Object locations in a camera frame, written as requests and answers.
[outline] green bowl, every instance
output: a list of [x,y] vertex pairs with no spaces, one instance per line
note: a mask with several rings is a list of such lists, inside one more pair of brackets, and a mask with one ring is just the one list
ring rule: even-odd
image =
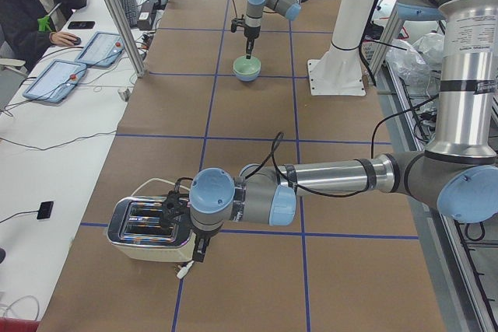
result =
[[240,56],[233,62],[233,73],[242,82],[254,81],[261,71],[261,61],[258,58],[251,56],[246,58]]

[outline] white table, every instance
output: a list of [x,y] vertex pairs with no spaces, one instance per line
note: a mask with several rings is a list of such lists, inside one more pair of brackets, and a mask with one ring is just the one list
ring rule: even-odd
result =
[[[96,21],[92,30],[71,30],[81,37],[82,46],[96,31],[116,32],[103,0],[89,0],[71,18],[90,20]],[[133,34],[137,38],[142,32],[133,30]],[[47,54],[57,49],[51,47]],[[54,58],[72,61],[78,53],[53,54],[30,75],[39,74]],[[45,148],[114,131],[126,107],[117,89],[132,86],[136,79],[131,62],[123,57],[112,72],[95,82],[91,81],[115,65],[88,69],[82,85],[58,105],[27,103],[12,110],[14,118],[0,116],[0,137]],[[28,85],[21,86],[11,103],[25,100],[22,93]],[[33,295],[40,302],[37,319],[44,315],[113,139],[113,135],[103,135],[43,152],[0,142],[0,220],[19,211],[37,210],[42,201],[54,201],[48,220],[38,221],[36,214],[30,214],[0,225],[0,247],[7,253],[0,264],[0,303],[8,305]],[[13,311],[10,317],[34,319],[37,305],[24,299]]]

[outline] plastic bag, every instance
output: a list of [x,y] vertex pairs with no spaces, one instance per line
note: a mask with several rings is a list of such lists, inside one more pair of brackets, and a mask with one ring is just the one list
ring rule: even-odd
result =
[[428,33],[418,39],[413,47],[429,64],[432,70],[441,70],[443,64],[444,36],[438,33]]
[[408,86],[427,86],[430,80],[430,66],[420,56],[419,52],[408,42],[395,39],[386,53],[386,62],[398,73]]

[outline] blue tablet case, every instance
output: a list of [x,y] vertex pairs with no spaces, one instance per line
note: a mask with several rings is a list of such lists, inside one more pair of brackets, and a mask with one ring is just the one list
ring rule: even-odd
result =
[[119,34],[99,31],[92,36],[75,61],[86,64],[89,68],[107,68],[116,61],[124,48]]
[[86,73],[86,65],[53,60],[24,91],[31,100],[59,103],[76,87]]

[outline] man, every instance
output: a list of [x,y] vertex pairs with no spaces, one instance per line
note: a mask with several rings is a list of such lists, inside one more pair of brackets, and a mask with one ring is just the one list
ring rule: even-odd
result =
[[[52,32],[38,31],[37,20],[58,3],[62,4],[49,20]],[[77,36],[59,30],[71,16],[72,9],[85,5],[86,0],[0,0],[0,25],[16,57],[24,60],[26,68],[31,70],[51,45],[74,45]]]

